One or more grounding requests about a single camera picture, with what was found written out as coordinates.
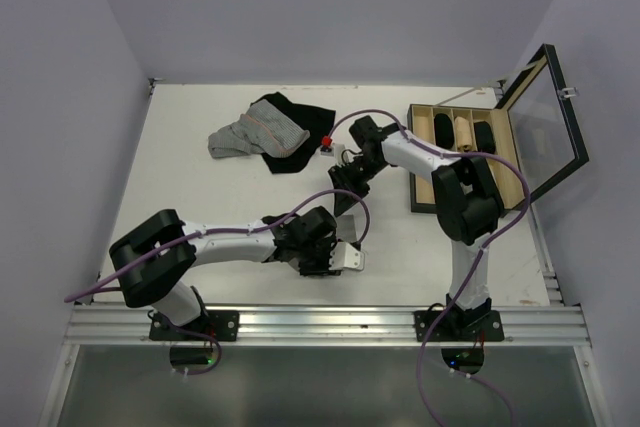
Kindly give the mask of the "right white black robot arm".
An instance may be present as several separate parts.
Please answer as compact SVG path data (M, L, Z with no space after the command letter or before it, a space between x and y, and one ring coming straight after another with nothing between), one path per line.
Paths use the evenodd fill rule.
M409 130L390 124L380 127L369 116L353 123L349 132L360 151L350 160L337 159L328 171L334 214L344 214L365 197L369 181L388 166L401 167L431 184L438 224L452 245L452 281L445 316L451 336L468 339L491 311L488 254L483 243L497 230L504 204L487 161L464 157L424 143Z

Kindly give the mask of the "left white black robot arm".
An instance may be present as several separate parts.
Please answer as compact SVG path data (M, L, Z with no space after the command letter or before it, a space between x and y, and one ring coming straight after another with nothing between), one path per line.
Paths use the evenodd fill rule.
M280 262L302 276L334 275L337 223L323 207L287 219L266 216L245 226L217 227L143 261L118 278L129 308L152 307L185 339L201 337L208 326L202 299L182 282L192 267L232 261Z

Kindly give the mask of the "striped grey underwear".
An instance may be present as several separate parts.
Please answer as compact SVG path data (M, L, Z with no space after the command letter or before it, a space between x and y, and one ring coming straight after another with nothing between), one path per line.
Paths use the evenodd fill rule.
M269 101L260 100L237 121L212 133L208 138L208 151L214 159L260 154L288 158L309 138L308 130Z

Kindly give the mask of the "black rolled underwear left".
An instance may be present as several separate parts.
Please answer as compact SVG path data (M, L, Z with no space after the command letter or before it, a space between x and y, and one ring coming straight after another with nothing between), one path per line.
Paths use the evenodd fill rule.
M446 150L451 150L454 147L454 126L447 114L438 113L434 115L434 137L438 147Z

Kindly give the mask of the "black rolled underwear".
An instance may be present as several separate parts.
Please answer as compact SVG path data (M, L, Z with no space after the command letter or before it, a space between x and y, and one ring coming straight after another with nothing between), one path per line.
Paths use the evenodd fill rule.
M476 146L479 152L495 154L496 142L491 125L486 121L474 123Z
M447 114L438 113L434 115L434 137L438 147L446 150L451 150L454 147L454 126Z

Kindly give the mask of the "beige rolled underwear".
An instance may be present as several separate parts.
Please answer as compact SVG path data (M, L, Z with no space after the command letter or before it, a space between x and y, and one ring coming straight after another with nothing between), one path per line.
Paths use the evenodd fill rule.
M473 134L470 122L461 116L454 119L456 149L459 152L470 152L473 148Z

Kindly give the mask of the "black rolled underwear right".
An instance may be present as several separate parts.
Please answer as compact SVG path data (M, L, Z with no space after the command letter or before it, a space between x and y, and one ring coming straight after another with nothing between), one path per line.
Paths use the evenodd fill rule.
M476 146L479 152L495 154L496 142L491 125L486 121L474 123Z

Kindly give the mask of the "wooden compartment box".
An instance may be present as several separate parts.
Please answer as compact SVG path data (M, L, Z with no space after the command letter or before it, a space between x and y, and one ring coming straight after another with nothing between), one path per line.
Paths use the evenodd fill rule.
M408 128L420 140L456 152L493 153L519 168L511 122L506 110L435 107L411 104ZM503 164L488 160L506 210L524 200L520 180ZM426 180L410 174L410 210L434 214L434 191Z

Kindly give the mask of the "glass box lid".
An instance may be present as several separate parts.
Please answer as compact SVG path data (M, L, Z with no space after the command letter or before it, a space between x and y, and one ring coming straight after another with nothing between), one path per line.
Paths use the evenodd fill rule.
M532 201L589 162L572 104L576 96L577 89L566 83L556 48L543 44L496 105L495 111L506 116Z

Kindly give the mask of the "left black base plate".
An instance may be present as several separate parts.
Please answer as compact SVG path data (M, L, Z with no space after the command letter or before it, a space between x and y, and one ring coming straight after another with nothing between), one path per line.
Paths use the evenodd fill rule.
M180 327L172 327L159 312L149 311L147 316L152 341L204 341L213 337L219 342L235 342L239 329L239 312L235 310L207 311Z

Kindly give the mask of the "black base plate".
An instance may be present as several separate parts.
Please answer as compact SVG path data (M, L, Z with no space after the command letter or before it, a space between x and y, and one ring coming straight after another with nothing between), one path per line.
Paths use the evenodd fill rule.
M414 330L418 342L422 342L441 310L419 310L413 312ZM453 311L437 323L429 336L428 342L467 342L484 340L486 342L502 342L505 333L502 319L496 310L491 310L477 320L467 321Z
M239 329L239 312L235 310L207 311L180 327L172 327L159 312L149 311L147 316L152 341L204 341L213 337L219 342L235 342Z

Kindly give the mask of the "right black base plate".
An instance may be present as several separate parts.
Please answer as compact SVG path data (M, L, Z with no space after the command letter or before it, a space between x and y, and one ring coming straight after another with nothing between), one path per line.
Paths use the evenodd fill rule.
M414 330L418 342L422 342L441 310L419 310L413 312ZM502 342L505 333L502 319L496 310L491 310L477 320L467 321L453 311L437 323L429 336L428 342L467 342L484 340L486 342Z

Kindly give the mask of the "aluminium mounting rail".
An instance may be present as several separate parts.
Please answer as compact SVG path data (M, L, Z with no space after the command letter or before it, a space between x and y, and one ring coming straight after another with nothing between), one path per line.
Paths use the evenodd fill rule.
M239 312L232 346L417 347L411 306L241 306L212 305ZM429 342L455 347L584 347L591 343L578 307L499 307L505 340ZM121 303L76 306L63 340L67 345L144 345L150 343L147 309Z

